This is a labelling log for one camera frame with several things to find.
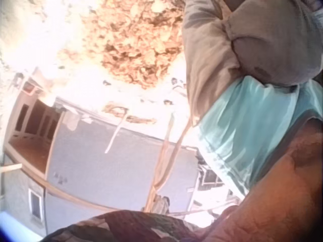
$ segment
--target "skin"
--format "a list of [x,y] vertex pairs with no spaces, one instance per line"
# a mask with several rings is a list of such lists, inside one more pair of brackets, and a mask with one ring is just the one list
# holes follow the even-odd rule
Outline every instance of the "skin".
[[310,120],[239,206],[201,230],[204,242],[299,241],[321,220],[322,131]]

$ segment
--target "light blue shirt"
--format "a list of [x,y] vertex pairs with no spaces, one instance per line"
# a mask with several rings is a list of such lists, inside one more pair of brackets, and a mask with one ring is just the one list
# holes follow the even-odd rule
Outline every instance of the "light blue shirt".
[[289,128],[308,111],[322,120],[322,108],[322,87],[313,80],[283,88],[246,76],[234,82],[198,124],[199,150],[243,198]]

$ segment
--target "wooden deck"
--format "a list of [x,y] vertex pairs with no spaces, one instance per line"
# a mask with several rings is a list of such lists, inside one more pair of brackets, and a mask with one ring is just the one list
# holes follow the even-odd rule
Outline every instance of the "wooden deck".
[[29,139],[14,139],[9,142],[15,150],[36,169],[45,174],[49,147]]

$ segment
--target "gray building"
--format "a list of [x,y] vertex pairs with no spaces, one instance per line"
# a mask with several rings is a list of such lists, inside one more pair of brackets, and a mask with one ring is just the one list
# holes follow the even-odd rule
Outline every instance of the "gray building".
[[[75,200],[141,210],[163,144],[121,129],[105,154],[116,126],[87,115],[89,123],[82,119],[83,110],[71,109],[62,102],[46,106],[37,99],[37,92],[22,92],[7,128],[5,163],[23,167],[3,173],[3,209],[40,236],[104,212]],[[171,212],[190,209],[197,179],[195,151],[182,147],[158,193],[170,198]],[[75,199],[58,196],[58,191]]]

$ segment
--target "camouflage fabric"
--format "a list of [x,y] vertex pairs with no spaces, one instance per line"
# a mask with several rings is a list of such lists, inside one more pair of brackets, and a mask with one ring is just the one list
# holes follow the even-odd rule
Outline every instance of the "camouflage fabric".
[[117,211],[73,224],[42,241],[198,242],[199,228],[183,220],[152,213]]

